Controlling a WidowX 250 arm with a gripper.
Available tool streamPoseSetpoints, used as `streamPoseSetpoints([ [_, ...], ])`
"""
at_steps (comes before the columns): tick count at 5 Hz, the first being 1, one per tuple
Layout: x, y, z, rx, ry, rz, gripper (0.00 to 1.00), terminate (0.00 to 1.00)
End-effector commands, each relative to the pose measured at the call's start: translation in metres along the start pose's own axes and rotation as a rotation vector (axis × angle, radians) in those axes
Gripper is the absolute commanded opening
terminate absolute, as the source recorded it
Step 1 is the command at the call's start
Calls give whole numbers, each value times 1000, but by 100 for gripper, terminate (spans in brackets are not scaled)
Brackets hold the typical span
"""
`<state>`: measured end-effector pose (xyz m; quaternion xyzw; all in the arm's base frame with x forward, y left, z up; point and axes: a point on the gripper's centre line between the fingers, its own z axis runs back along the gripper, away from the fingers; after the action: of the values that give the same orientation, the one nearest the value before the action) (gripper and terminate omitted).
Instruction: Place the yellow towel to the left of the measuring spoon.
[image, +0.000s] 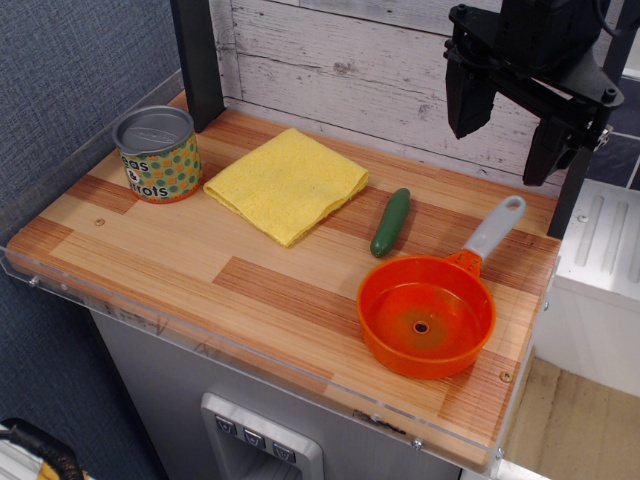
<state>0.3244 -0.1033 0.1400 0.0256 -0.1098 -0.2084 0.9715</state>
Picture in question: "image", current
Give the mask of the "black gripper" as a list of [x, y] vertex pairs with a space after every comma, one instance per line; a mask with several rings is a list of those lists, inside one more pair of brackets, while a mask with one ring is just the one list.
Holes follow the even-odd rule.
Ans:
[[523, 183], [542, 186], [583, 148], [597, 149], [623, 95], [597, 64], [612, 37], [606, 1], [505, 1], [493, 12], [459, 4], [445, 43], [448, 123], [457, 139], [479, 130], [503, 95], [539, 120]]

